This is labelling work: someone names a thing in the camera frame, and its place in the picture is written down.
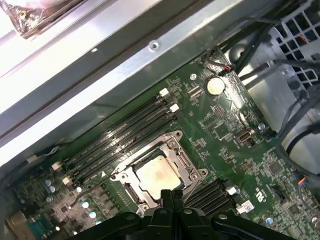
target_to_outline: motherboard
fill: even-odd
[[[122,212],[143,217],[162,189],[179,189],[208,218],[233,212],[320,239],[318,202],[304,187],[305,208],[275,138],[238,76],[198,57],[25,176],[7,223],[19,239],[63,240]]]

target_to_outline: ram slot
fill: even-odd
[[[205,209],[203,212],[207,217],[211,217],[214,214],[225,212],[229,209],[234,208],[234,205],[228,199],[224,199],[220,203],[211,205],[208,209]]]
[[[225,192],[225,186],[219,178],[194,193],[185,203],[186,207],[201,209],[207,217],[234,205],[234,200]]]
[[[193,204],[186,203],[186,206],[190,206],[192,208],[200,208],[205,205],[210,200],[214,200],[216,197],[221,195],[221,191],[219,188],[216,188],[214,191],[210,190],[208,194],[204,194],[202,197],[199,197],[197,201],[194,201]]]
[[[163,98],[153,97],[148,102],[137,108],[135,111],[127,115],[125,118],[117,122],[116,124],[112,125],[108,130],[100,133],[98,136],[94,137],[89,143],[84,145],[81,149],[78,150],[78,153],[72,157],[69,157],[64,160],[65,163],[76,161],[78,158],[81,158],[83,155],[87,154],[88,151],[91,151],[97,144],[103,143],[106,137],[113,131],[117,129],[121,129],[126,124],[130,123],[140,114],[143,114],[147,111],[150,107],[161,105],[162,103],[167,104]]]
[[[118,133],[114,134],[110,139],[108,139],[105,142],[102,142],[94,147],[91,151],[84,154],[82,157],[80,157],[77,161],[74,161],[72,164],[70,164],[68,167],[66,167],[66,170],[73,170],[76,167],[81,166],[81,164],[86,163],[90,161],[93,158],[98,158],[100,154],[103,154],[105,150],[107,150],[108,146],[110,146],[112,143],[114,143],[117,139],[120,139],[121,137],[125,136],[125,138],[128,138],[131,132],[135,129],[135,127],[138,125],[144,125],[149,121],[149,118],[157,117],[158,114],[161,114],[163,111],[167,111],[168,109],[166,107],[160,108],[160,106],[156,106],[151,109],[151,111],[147,111],[141,116],[137,116],[137,119],[132,122],[131,124],[127,124],[125,128],[123,128]]]
[[[141,143],[143,142],[143,140],[145,142],[147,142],[146,140],[148,140],[148,142],[150,141],[150,139],[154,138],[155,136],[157,136],[159,133],[163,133],[165,129],[167,129],[171,123],[173,123],[174,121],[176,121],[177,119],[175,117],[170,117],[169,119],[167,119],[165,122],[163,122],[162,124],[160,124],[159,126],[157,126],[155,129],[152,129],[151,131],[149,131],[147,133],[147,135],[144,136],[143,139],[141,139],[140,141],[134,141],[133,144],[129,145],[128,147],[125,147],[124,149],[122,149],[120,152],[118,152],[117,154],[113,155],[112,157],[108,158],[107,160],[105,160],[102,164],[98,165],[97,167],[95,167],[94,169],[92,169],[90,172],[88,172],[85,176],[82,177],[82,179],[80,180],[80,182],[84,182],[87,179],[92,178],[94,175],[96,175],[98,172],[101,171],[101,169],[105,168],[107,165],[109,165],[110,163],[114,162],[115,160],[119,159],[121,156],[123,156],[124,154],[134,150],[136,147],[140,146]]]
[[[77,169],[77,171],[74,173],[74,176],[76,177],[77,175],[79,175],[80,173],[82,173],[83,171],[87,170],[89,167],[91,167],[92,165],[94,165],[96,162],[100,161],[102,158],[104,158],[106,155],[112,153],[113,151],[115,151],[116,149],[119,148],[120,145],[130,142],[130,140],[134,139],[137,137],[137,135],[142,133],[143,129],[147,129],[148,127],[152,127],[152,125],[155,123],[154,120],[156,119],[162,119],[163,117],[167,116],[167,110],[165,111],[159,111],[157,114],[153,115],[147,122],[141,122],[138,125],[137,130],[132,133],[129,134],[127,136],[125,136],[124,138],[122,138],[120,141],[118,142],[112,142],[109,143],[109,147],[107,148],[107,146],[103,149],[103,151],[101,151],[98,155],[96,155],[94,157],[93,160],[90,161],[90,158],[88,159],[84,159],[84,162],[88,162],[87,164],[82,165],[80,168]]]
[[[128,141],[129,143],[127,145],[125,145],[121,150],[119,150],[122,146],[117,145],[115,152],[109,152],[108,154],[105,154],[103,156],[100,157],[100,159],[97,159],[96,162],[98,162],[96,165],[90,165],[88,166],[84,171],[82,172],[77,172],[77,174],[73,175],[73,177],[75,178],[75,181],[83,178],[83,176],[85,176],[86,174],[88,174],[88,172],[92,172],[92,169],[99,169],[99,167],[102,165],[102,163],[109,163],[112,162],[110,161],[110,159],[118,159],[119,157],[121,157],[121,155],[123,154],[124,151],[129,152],[131,151],[131,149],[133,149],[135,146],[141,144],[141,142],[143,140],[145,140],[150,134],[152,135],[154,132],[154,128],[153,125],[155,124],[159,124],[163,122],[163,119],[160,118],[158,119],[158,121],[150,123],[148,126],[145,126],[144,131],[141,132],[137,132],[134,136],[131,136],[131,139]]]

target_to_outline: green circuit board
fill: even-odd
[[[222,55],[216,56],[216,60],[226,62]],[[101,158],[96,165],[96,172],[92,166],[86,168],[89,158],[83,156],[101,144],[94,144],[97,136],[163,89],[169,92],[170,98],[167,101],[178,104],[179,111],[176,119],[161,128],[160,133],[157,133],[157,124],[154,124],[152,129],[157,135],[151,138],[173,131],[182,132],[179,142],[187,155],[197,169],[208,171],[198,189],[217,178],[226,179],[240,189],[235,202],[239,206],[249,203],[247,212],[241,214],[243,218],[300,240],[320,239],[320,232],[312,222],[313,213],[303,207],[298,197],[294,169],[277,157],[275,141],[270,137],[272,130],[239,78],[233,72],[220,76],[225,85],[223,93],[208,94],[206,82],[219,71],[218,68],[203,64],[200,58],[193,60],[58,151],[18,185],[15,192],[24,204],[23,211],[28,221],[37,223],[45,218],[48,222],[42,224],[45,225],[44,231],[32,231],[36,239],[43,239],[43,235],[55,237],[55,227],[61,221],[66,221],[63,229],[71,236],[76,231],[76,225],[82,226],[81,232],[94,226],[97,221],[104,221],[120,212],[137,211],[137,204],[129,197],[123,185],[105,179],[121,161],[133,154],[135,148],[107,165],[104,165],[106,160]],[[79,161],[82,161],[80,167],[75,164]],[[52,169],[54,163],[66,163],[66,167],[62,166],[63,171],[57,173]],[[82,175],[82,169],[88,174]],[[63,180],[71,174],[79,182],[66,186]],[[83,196],[72,209],[68,209],[80,192],[95,188],[104,179],[99,188]],[[317,201],[306,188],[303,189],[303,195],[310,207],[317,207]],[[106,206],[102,196],[105,200],[111,200],[108,201],[110,206]],[[89,209],[83,207],[84,201],[90,203]],[[93,209],[95,216],[91,218],[89,215]]]

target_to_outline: sticker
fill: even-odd
[[[241,204],[241,206],[244,207],[246,213],[249,213],[249,212],[251,212],[253,209],[255,209],[255,206],[252,205],[252,203],[250,202],[250,200],[245,201],[244,203]]]

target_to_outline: cpu socket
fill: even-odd
[[[208,175],[196,169],[179,143],[183,132],[163,134],[122,161],[113,171],[111,181],[120,181],[137,203],[138,214],[159,205],[163,189],[180,189],[188,198]]]

